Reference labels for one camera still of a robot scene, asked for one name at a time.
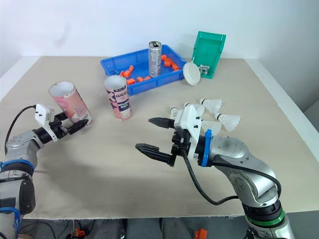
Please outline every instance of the paper canister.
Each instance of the paper canister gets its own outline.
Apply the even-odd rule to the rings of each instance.
[[[132,116],[131,101],[126,79],[123,76],[109,76],[104,80],[104,87],[116,118],[125,121]]]
[[[89,120],[87,125],[92,122],[92,116],[72,82],[55,83],[49,93],[73,123],[85,119]]]

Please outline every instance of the table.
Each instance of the table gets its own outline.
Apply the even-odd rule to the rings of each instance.
[[[5,113],[0,122],[2,151],[6,131],[20,109],[42,103],[60,111],[48,94],[55,82],[74,82],[94,118],[88,129],[50,142],[39,151],[33,176],[36,208],[26,218],[242,215],[238,200],[217,207],[206,202],[193,186],[182,158],[171,168],[134,148],[145,142],[170,152],[169,131],[147,119],[167,117],[170,106],[182,107],[201,98],[222,99],[223,113],[242,116],[233,132],[219,135],[241,139],[252,154],[272,167],[283,186],[281,201],[286,212],[319,210],[319,154],[315,147],[319,137],[258,61],[221,59],[213,80],[201,79],[195,87],[182,80],[135,95],[133,117],[121,122],[113,116],[103,89],[101,59],[41,57],[0,102]],[[259,78],[247,63],[254,65]],[[203,118],[213,119],[209,114]],[[11,135],[37,127],[29,111],[17,121]],[[192,166],[213,199],[234,194],[220,171],[197,167],[195,161]]]

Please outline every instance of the badminton shuttlecock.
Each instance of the badminton shuttlecock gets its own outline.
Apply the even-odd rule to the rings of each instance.
[[[198,116],[202,116],[203,113],[205,112],[205,106],[203,106],[203,105],[185,103],[185,104],[184,104],[184,107],[186,107],[186,106],[188,106],[188,105],[192,105],[192,106],[195,107],[195,110],[197,111]]]
[[[222,113],[216,113],[215,118],[224,125],[228,132],[233,131],[240,121],[240,116],[229,116]]]
[[[221,122],[202,120],[201,121],[201,128],[204,132],[206,132],[208,129],[210,129],[212,131],[213,135],[217,135],[221,129]]]
[[[174,120],[177,116],[177,112],[179,111],[180,109],[176,108],[175,106],[172,106],[169,108],[169,113],[170,113],[170,118],[172,120]]]
[[[212,114],[216,114],[222,104],[222,100],[207,100],[207,99],[201,99],[200,104],[204,105],[205,108]]]

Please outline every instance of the printed label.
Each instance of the printed label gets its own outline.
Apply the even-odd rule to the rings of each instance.
[[[116,90],[107,89],[106,93],[115,117],[120,120],[129,119],[132,116],[132,111],[127,87],[124,86]]]
[[[72,94],[68,95],[66,98],[53,97],[57,104],[62,108],[65,115],[73,122],[76,123],[79,120],[88,119],[89,124],[92,121],[92,117],[85,103],[83,102],[81,96],[75,90]]]

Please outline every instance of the black power cord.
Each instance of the black power cord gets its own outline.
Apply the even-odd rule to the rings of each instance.
[[[225,202],[227,202],[227,201],[229,201],[229,200],[238,199],[238,196],[230,196],[230,197],[223,198],[223,199],[221,199],[221,200],[219,200],[219,201],[214,201],[214,200],[212,200],[212,199],[203,191],[203,189],[201,188],[199,182],[197,181],[196,176],[195,176],[195,174],[194,174],[194,171],[193,171],[193,169],[192,169],[192,167],[191,167],[191,165],[190,165],[190,162],[189,162],[189,160],[188,160],[188,158],[187,158],[187,154],[186,154],[185,150],[182,150],[182,151],[181,151],[181,156],[183,157],[183,159],[184,159],[184,161],[185,161],[185,164],[186,164],[187,169],[188,169],[188,171],[189,171],[190,177],[191,177],[191,179],[192,179],[192,181],[193,181],[193,183],[194,183],[196,189],[198,190],[198,192],[199,192],[208,202],[210,202],[211,204],[217,206],[217,205],[221,205],[221,204],[223,204],[223,203],[225,203]],[[268,178],[269,180],[272,180],[272,181],[277,185],[278,198],[279,198],[280,195],[281,195],[281,184],[280,184],[280,182],[279,182],[276,178],[274,178],[274,177],[272,177],[272,176],[270,176],[270,175],[268,175],[268,174],[266,174],[266,173],[263,173],[263,172],[260,172],[260,171],[254,170],[254,169],[250,169],[250,168],[245,168],[245,167],[237,166],[237,165],[227,164],[227,163],[215,163],[215,162],[213,162],[213,163],[211,163],[211,165],[212,165],[212,166],[219,166],[219,167],[227,167],[227,168],[239,169],[239,170],[243,170],[243,171],[246,171],[246,172],[249,172],[249,173],[255,173],[255,174],[258,174],[258,175],[263,176],[263,177],[265,177],[265,178]]]
[[[218,167],[239,169],[239,170],[243,170],[243,171],[246,171],[246,172],[249,172],[249,173],[254,173],[254,174],[258,174],[260,176],[263,176],[263,177],[273,181],[277,185],[278,199],[280,198],[280,195],[281,195],[281,184],[280,184],[280,182],[278,181],[278,179],[276,179],[276,178],[274,178],[274,177],[272,177],[272,176],[270,176],[270,175],[268,175],[266,173],[257,171],[255,169],[245,168],[245,167],[232,165],[232,164],[227,164],[227,163],[215,163],[215,162],[212,162],[211,165],[212,166],[218,166]]]
[[[52,232],[53,238],[56,239],[56,236],[55,236],[55,233],[54,233],[54,230],[53,230],[52,226],[51,226],[49,223],[46,223],[46,222],[34,222],[34,223],[30,223],[29,225],[26,225],[26,226],[20,228],[20,229],[19,229],[19,233],[20,233],[20,231],[21,231],[22,229],[24,229],[24,228],[26,228],[26,227],[29,227],[29,226],[31,226],[31,225],[34,225],[34,224],[45,224],[45,225],[47,225],[47,226],[50,228],[51,232]]]
[[[68,228],[70,221],[68,220],[67,224],[65,225],[64,229],[62,230],[62,232],[60,232],[60,234],[58,235],[57,239],[60,239],[60,237],[62,236],[62,234],[65,232],[65,230]]]
[[[10,137],[10,133],[11,133],[11,130],[16,122],[16,120],[19,118],[19,116],[24,112],[26,111],[27,109],[29,108],[34,108],[35,109],[36,105],[33,105],[33,106],[27,106],[25,108],[23,108],[17,115],[16,117],[14,118],[14,120],[12,121],[11,125],[10,125],[10,128],[6,134],[6,137],[5,137],[5,141],[4,141],[4,153],[6,154],[8,152],[8,149],[6,148],[6,143],[8,142],[9,140],[9,137]]]
[[[93,224],[92,224],[92,226],[91,226],[91,229],[89,230],[89,232],[87,233],[86,236],[88,236],[88,235],[91,233],[91,231],[93,230],[94,225],[95,225],[95,219],[94,219],[94,221],[93,221]]]
[[[2,237],[2,239],[7,239],[6,236],[2,232],[0,232],[0,237]]]
[[[187,167],[187,169],[188,169],[188,171],[189,171],[190,177],[191,177],[191,179],[192,179],[192,181],[193,181],[193,183],[194,183],[196,189],[198,190],[198,192],[199,192],[208,202],[210,202],[211,204],[217,206],[217,205],[221,205],[221,204],[223,204],[223,203],[225,203],[225,202],[227,202],[227,201],[229,201],[229,200],[238,199],[238,196],[230,196],[230,197],[223,198],[223,199],[221,199],[221,200],[219,200],[219,201],[214,201],[214,200],[212,200],[212,199],[204,192],[204,190],[201,188],[200,184],[198,183],[198,181],[197,181],[197,179],[196,179],[196,176],[195,176],[195,174],[194,174],[194,171],[193,171],[193,169],[191,168],[190,162],[189,162],[189,160],[188,160],[188,158],[187,158],[187,154],[186,154],[185,150],[182,150],[182,151],[181,151],[181,156],[183,157],[183,159],[184,159],[184,161],[185,161],[186,167]]]

